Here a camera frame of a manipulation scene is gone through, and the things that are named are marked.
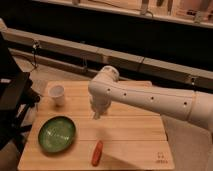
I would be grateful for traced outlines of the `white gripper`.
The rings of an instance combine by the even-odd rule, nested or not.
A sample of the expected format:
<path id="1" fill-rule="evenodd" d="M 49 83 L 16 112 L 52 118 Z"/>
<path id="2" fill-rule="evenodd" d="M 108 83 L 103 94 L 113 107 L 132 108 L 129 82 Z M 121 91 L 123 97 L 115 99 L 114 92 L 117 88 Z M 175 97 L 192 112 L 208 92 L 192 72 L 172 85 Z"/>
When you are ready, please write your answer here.
<path id="1" fill-rule="evenodd" d="M 100 119 L 101 115 L 106 113 L 111 105 L 111 101 L 107 98 L 102 98 L 99 96 L 92 96 L 90 98 L 90 104 L 94 113 L 94 119 Z"/>

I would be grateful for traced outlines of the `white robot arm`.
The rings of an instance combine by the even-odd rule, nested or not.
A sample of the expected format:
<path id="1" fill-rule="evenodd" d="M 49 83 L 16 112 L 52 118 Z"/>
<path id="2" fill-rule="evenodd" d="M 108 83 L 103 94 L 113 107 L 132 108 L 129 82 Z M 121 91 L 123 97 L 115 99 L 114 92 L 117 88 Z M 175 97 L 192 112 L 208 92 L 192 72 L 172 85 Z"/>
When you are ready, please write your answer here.
<path id="1" fill-rule="evenodd" d="M 119 72 L 104 66 L 89 82 L 91 108 L 99 119 L 112 101 L 164 114 L 213 133 L 213 94 L 154 86 L 129 86 L 118 82 Z"/>

